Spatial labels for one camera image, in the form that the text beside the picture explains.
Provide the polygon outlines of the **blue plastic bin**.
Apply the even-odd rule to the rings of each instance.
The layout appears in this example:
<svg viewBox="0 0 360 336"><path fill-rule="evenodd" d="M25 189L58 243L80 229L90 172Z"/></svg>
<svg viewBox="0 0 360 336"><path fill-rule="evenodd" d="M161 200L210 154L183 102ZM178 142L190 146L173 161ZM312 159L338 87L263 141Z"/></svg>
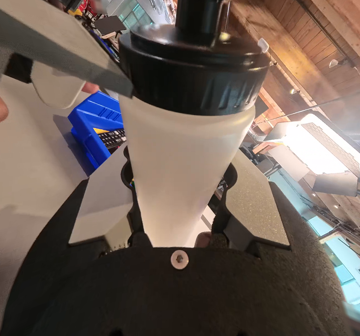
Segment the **blue plastic bin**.
<svg viewBox="0 0 360 336"><path fill-rule="evenodd" d="M77 105L68 119L92 172L126 142L119 101L101 91Z"/></svg>

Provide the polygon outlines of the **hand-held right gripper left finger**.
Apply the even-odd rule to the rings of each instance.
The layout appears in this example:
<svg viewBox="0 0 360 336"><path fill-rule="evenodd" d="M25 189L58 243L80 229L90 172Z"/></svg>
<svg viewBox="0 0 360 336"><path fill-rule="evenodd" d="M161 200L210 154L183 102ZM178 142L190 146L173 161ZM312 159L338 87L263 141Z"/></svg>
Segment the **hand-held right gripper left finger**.
<svg viewBox="0 0 360 336"><path fill-rule="evenodd" d="M71 246L104 240L109 248L126 248L142 232L128 148L118 148L89 177L69 239Z"/></svg>

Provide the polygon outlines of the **studio light panel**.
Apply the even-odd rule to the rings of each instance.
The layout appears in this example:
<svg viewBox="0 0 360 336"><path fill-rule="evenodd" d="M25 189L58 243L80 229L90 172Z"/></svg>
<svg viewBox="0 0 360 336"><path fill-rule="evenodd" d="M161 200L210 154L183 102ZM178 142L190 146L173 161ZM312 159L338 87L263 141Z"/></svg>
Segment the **studio light panel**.
<svg viewBox="0 0 360 336"><path fill-rule="evenodd" d="M315 175L351 172L359 178L359 145L322 114L279 122L264 141L285 145Z"/></svg>

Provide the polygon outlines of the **white squeeze bottle black cap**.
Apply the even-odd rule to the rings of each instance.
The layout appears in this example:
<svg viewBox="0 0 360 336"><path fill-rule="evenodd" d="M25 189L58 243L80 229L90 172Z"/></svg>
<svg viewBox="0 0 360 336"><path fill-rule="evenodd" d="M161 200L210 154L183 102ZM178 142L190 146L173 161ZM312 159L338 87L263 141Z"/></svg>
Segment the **white squeeze bottle black cap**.
<svg viewBox="0 0 360 336"><path fill-rule="evenodd" d="M119 39L130 98L119 105L144 232L185 246L255 118L269 59L220 32L227 0L178 0L175 24Z"/></svg>

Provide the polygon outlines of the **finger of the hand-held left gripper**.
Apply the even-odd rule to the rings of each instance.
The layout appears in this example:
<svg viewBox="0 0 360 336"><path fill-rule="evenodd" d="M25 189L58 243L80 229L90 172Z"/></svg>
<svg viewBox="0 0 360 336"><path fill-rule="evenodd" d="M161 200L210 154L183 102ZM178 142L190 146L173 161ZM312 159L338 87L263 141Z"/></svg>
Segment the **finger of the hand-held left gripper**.
<svg viewBox="0 0 360 336"><path fill-rule="evenodd" d="M40 100L52 108L70 108L85 81L38 61L33 61L31 82Z"/></svg>
<svg viewBox="0 0 360 336"><path fill-rule="evenodd" d="M42 0L0 0L1 75L12 54L131 98L133 85L74 17Z"/></svg>

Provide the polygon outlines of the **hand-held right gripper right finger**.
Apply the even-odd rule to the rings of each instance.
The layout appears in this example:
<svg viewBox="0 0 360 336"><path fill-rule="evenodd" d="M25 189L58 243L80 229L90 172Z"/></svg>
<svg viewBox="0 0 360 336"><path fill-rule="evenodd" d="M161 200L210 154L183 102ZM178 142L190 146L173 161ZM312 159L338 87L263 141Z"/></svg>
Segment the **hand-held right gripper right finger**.
<svg viewBox="0 0 360 336"><path fill-rule="evenodd" d="M255 243L290 250L268 179L237 151L223 179L226 183L216 210L216 233L229 247L250 251Z"/></svg>

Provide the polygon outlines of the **person's left hand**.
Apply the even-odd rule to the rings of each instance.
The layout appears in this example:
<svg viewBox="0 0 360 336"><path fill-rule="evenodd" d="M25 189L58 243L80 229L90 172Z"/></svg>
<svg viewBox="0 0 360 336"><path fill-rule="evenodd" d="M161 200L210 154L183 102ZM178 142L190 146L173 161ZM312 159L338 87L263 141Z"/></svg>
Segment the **person's left hand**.
<svg viewBox="0 0 360 336"><path fill-rule="evenodd" d="M94 94L98 91L100 91L100 87L96 84L90 83L90 82L85 82L82 89L82 92L87 93L87 94Z"/></svg>

